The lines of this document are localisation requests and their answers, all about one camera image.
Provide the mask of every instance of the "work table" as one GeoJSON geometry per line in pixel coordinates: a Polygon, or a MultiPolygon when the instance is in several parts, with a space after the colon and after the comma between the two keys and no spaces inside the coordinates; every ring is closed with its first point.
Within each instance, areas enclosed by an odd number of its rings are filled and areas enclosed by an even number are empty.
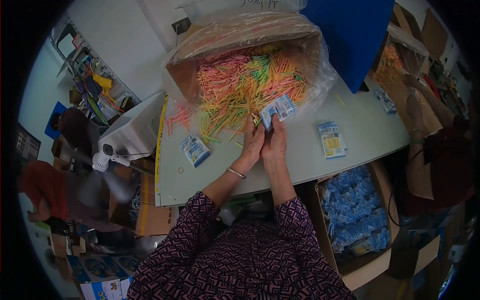
{"type": "MultiPolygon", "coordinates": [[[[408,145],[408,132],[398,114],[386,114],[374,92],[379,85],[365,79],[369,92],[352,94],[341,78],[332,87],[319,108],[303,117],[286,121],[288,135],[286,162],[293,184],[322,178],[365,164],[408,145]],[[334,120],[340,129],[348,150],[347,156],[325,159],[317,125],[334,120]]],[[[175,107],[169,99],[166,116],[175,107]]],[[[192,134],[199,135],[192,126],[192,134]]],[[[217,179],[225,168],[239,157],[243,135],[234,137],[221,132],[216,137],[221,142],[208,143],[211,156],[194,168],[180,149],[186,131],[177,127],[168,136],[164,126],[160,152],[160,201],[156,205],[178,206],[185,204],[195,192],[217,179]]],[[[251,194],[270,189],[262,160],[246,174],[247,179],[233,191],[232,196],[251,194]]]]}

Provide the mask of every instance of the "wall outlet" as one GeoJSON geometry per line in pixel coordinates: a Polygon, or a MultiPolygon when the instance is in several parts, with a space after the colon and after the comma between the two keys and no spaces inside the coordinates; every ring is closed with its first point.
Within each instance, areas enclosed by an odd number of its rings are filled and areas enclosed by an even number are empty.
{"type": "Polygon", "coordinates": [[[190,25],[192,23],[190,22],[189,18],[181,19],[180,21],[177,21],[172,24],[173,31],[177,33],[177,35],[180,35],[184,32],[187,32],[188,28],[190,28],[190,25]]]}

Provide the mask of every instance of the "silver bracelet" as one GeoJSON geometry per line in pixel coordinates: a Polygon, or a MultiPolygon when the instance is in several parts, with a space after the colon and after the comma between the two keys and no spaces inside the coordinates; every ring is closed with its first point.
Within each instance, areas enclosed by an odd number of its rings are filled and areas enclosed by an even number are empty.
{"type": "Polygon", "coordinates": [[[243,180],[247,179],[247,177],[245,175],[241,175],[240,173],[238,173],[237,171],[235,171],[234,169],[232,168],[227,168],[227,171],[230,171],[232,172],[233,174],[237,174],[238,176],[240,176],[243,180]]]}

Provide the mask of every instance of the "pile of straws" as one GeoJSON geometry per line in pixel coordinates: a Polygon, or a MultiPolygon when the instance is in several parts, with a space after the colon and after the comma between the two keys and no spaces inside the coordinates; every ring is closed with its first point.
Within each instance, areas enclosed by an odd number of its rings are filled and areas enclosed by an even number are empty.
{"type": "Polygon", "coordinates": [[[179,125],[183,125],[188,132],[190,131],[190,117],[193,115],[192,108],[177,104],[172,112],[175,111],[177,113],[174,116],[165,119],[167,133],[169,136],[172,134],[172,130],[179,125]]]}
{"type": "Polygon", "coordinates": [[[382,79],[390,78],[399,80],[402,78],[402,61],[394,45],[385,46],[384,53],[377,67],[377,71],[372,75],[372,80],[381,83],[382,79]]]}
{"type": "Polygon", "coordinates": [[[206,143],[219,143],[214,137],[220,130],[233,133],[230,141],[243,133],[248,114],[260,113],[284,94],[299,102],[305,92],[303,75],[281,50],[258,56],[240,50],[210,57],[197,76],[203,92],[201,133],[206,143]]]}

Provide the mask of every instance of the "clear plastic wrap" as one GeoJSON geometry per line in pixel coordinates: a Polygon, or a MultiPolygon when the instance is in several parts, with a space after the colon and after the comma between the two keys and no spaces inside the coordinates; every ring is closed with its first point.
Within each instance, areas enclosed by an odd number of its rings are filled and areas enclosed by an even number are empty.
{"type": "Polygon", "coordinates": [[[182,105],[199,106],[202,91],[197,73],[205,58],[281,41],[282,50],[304,77],[306,88],[295,103],[297,117],[315,111],[335,84],[338,74],[328,61],[320,29],[305,16],[288,12],[250,12],[199,20],[164,62],[169,96],[182,105]]]}
{"type": "Polygon", "coordinates": [[[387,31],[388,40],[396,44],[403,68],[411,75],[419,77],[429,57],[425,45],[393,23],[388,25],[387,31]]]}

